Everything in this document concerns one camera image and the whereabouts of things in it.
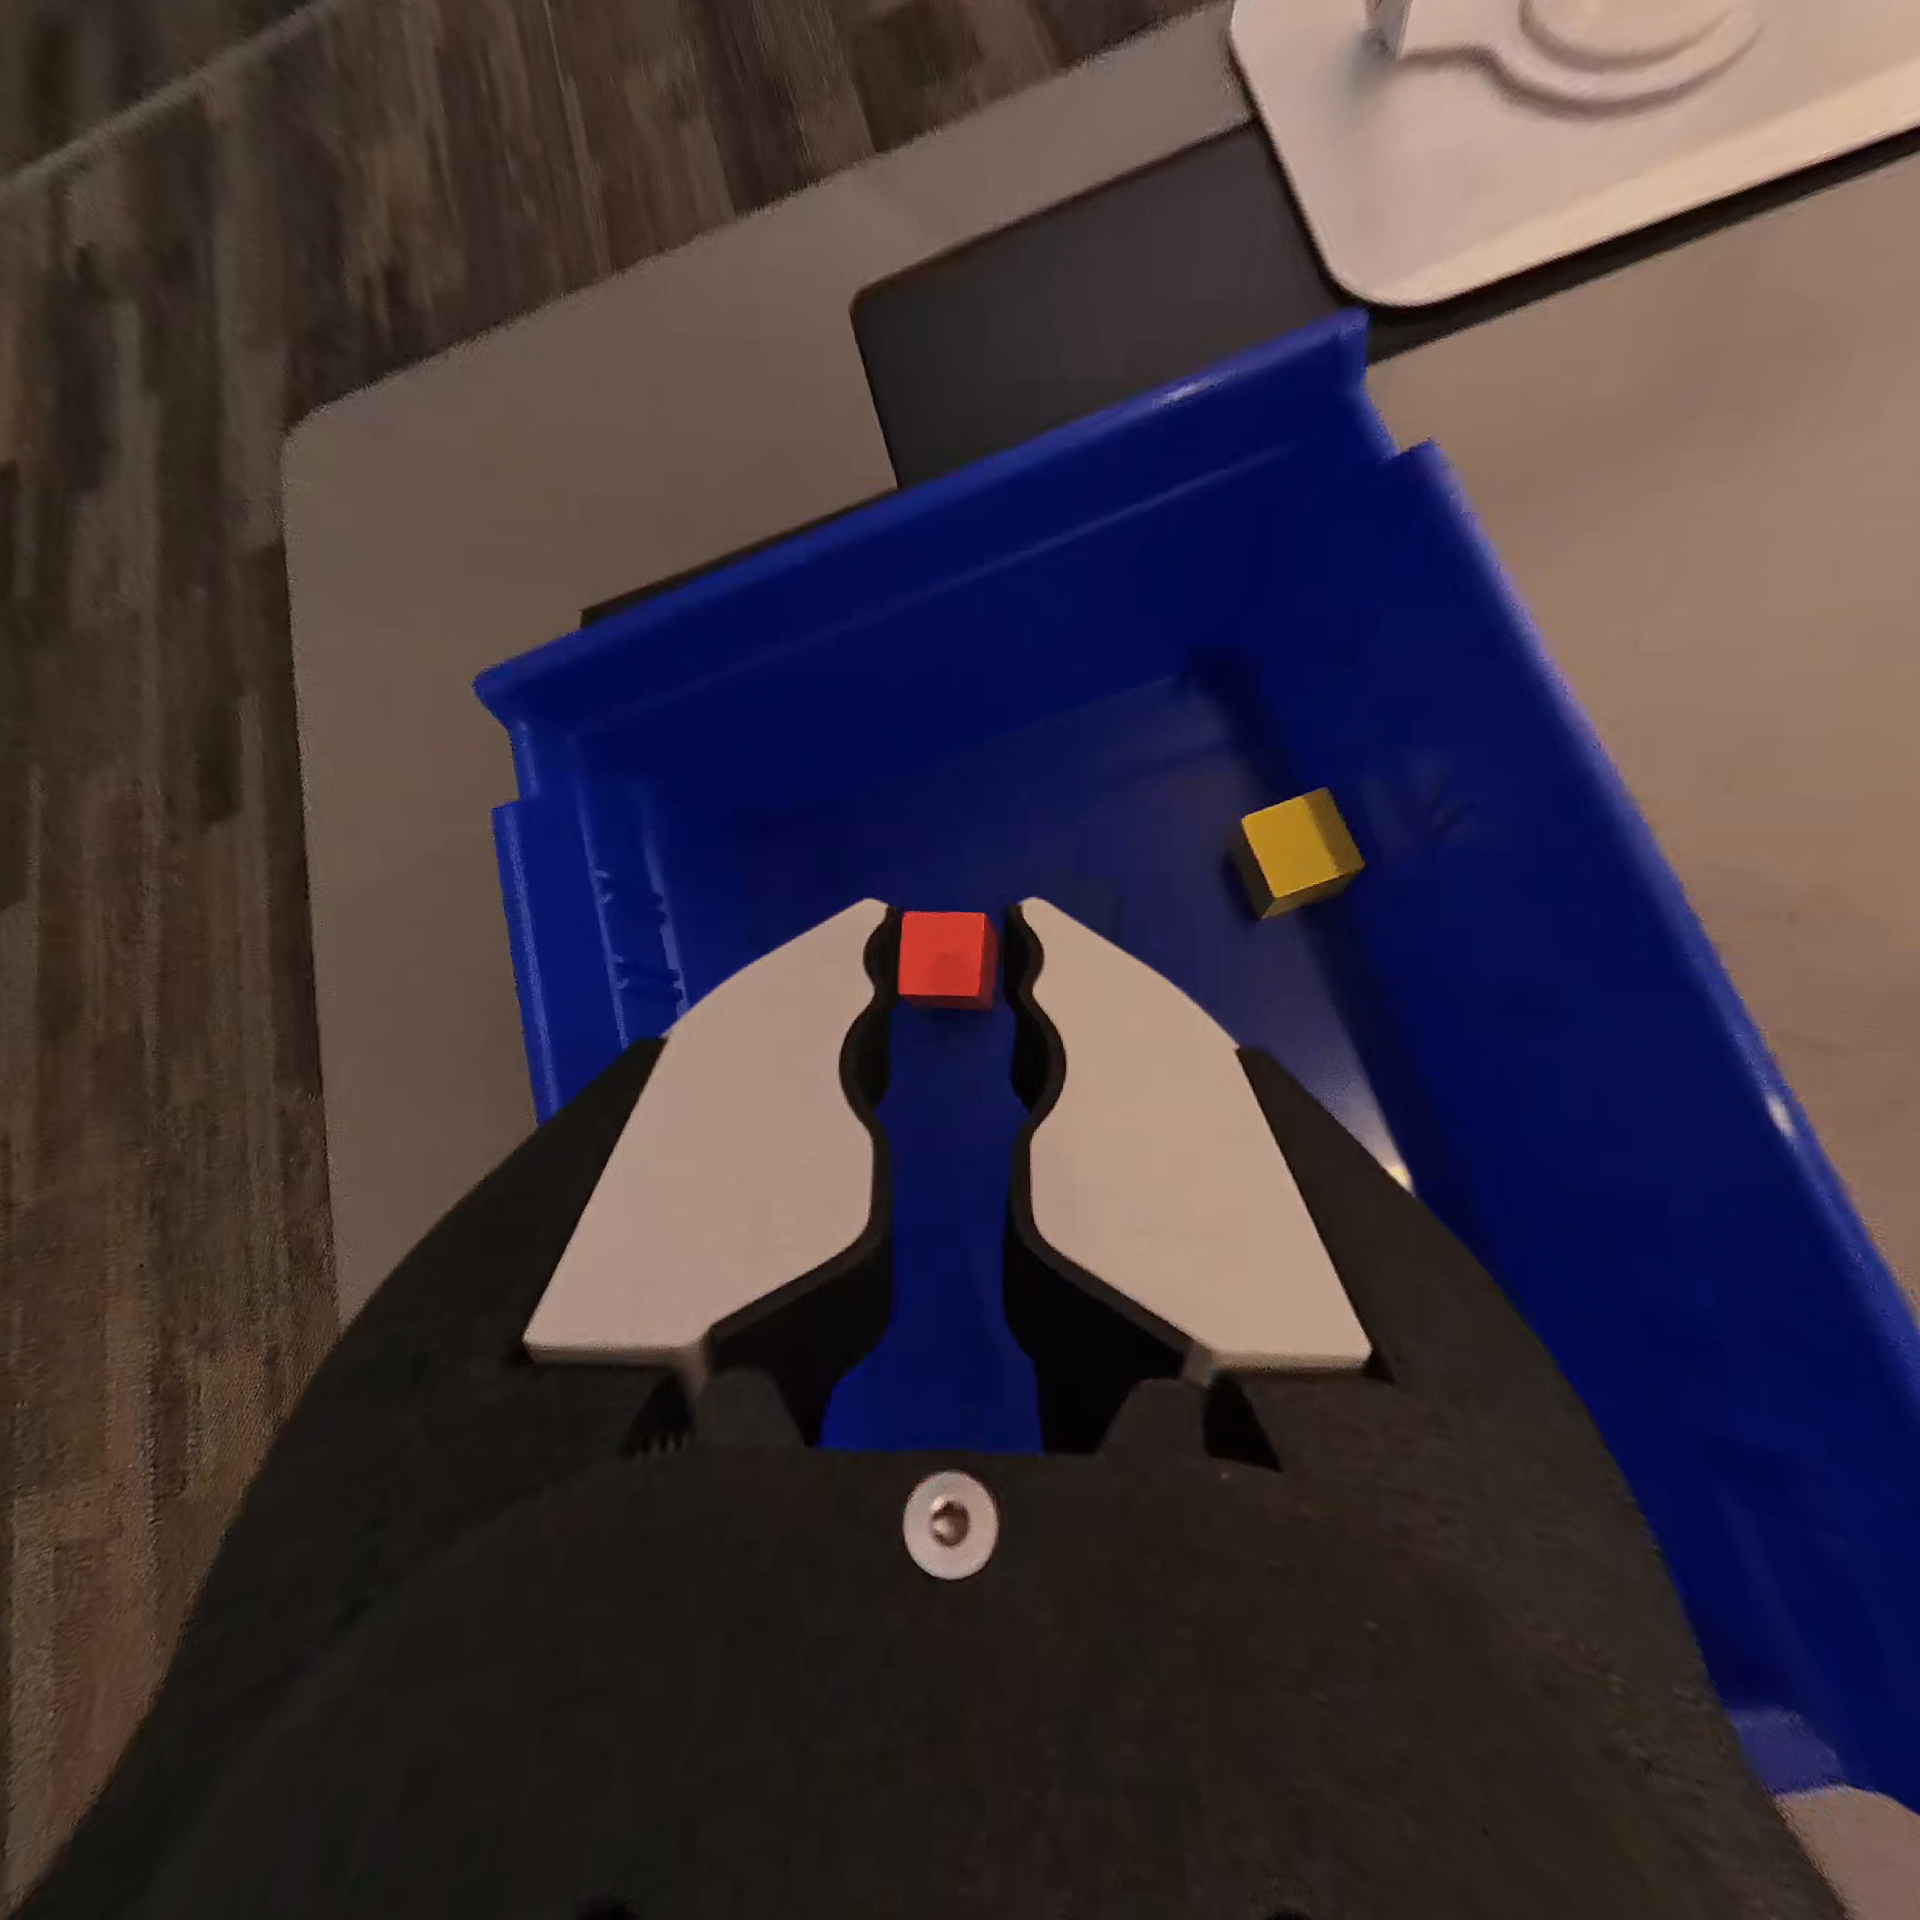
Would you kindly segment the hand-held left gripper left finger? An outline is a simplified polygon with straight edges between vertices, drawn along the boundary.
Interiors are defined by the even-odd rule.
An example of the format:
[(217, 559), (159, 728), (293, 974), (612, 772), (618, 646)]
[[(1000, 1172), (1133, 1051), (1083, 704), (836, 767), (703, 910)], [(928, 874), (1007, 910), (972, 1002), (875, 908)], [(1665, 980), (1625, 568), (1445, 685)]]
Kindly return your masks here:
[(826, 1421), (892, 1309), (875, 1108), (896, 924), (856, 900), (672, 1024), (521, 1335), (531, 1359), (664, 1366), (693, 1399), (760, 1371), (799, 1427)]

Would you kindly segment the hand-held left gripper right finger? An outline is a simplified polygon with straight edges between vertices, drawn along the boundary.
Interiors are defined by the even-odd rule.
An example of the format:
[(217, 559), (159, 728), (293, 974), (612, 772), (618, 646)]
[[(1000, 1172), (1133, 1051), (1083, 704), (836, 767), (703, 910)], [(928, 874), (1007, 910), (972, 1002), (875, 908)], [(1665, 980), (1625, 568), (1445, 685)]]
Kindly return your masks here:
[(1016, 1221), (1035, 1259), (1199, 1382), (1373, 1355), (1229, 1031), (1056, 903), (1007, 916)]

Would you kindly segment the red wooden cube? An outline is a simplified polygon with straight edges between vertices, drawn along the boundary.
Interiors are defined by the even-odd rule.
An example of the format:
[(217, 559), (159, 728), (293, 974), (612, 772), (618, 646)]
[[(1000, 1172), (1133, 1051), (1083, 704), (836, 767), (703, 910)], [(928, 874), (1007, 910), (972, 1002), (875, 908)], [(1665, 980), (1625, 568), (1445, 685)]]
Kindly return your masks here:
[(933, 1010), (985, 1013), (1000, 984), (1000, 931), (976, 910), (906, 910), (898, 922), (896, 994)]

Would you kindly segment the yellow wooden cube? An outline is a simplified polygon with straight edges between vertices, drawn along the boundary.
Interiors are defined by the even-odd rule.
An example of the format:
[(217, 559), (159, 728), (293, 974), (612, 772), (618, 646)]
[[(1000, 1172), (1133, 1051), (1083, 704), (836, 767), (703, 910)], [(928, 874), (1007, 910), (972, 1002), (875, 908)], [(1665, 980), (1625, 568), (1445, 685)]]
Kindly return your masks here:
[(1229, 846), (1240, 892), (1257, 922), (1341, 893), (1364, 858), (1325, 787), (1240, 818)]

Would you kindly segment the blue plastic storage bin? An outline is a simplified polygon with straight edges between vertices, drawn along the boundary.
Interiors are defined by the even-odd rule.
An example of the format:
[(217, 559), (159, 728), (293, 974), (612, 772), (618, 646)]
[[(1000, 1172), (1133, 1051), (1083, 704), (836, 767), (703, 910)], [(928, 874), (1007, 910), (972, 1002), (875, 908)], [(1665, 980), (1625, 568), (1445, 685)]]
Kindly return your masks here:
[[(858, 898), (1072, 871), (1525, 1312), (1767, 1786), (1916, 1808), (1916, 1323), (1359, 312), (488, 666), (546, 1119)], [(1364, 869), (1257, 922), (1243, 814)]]

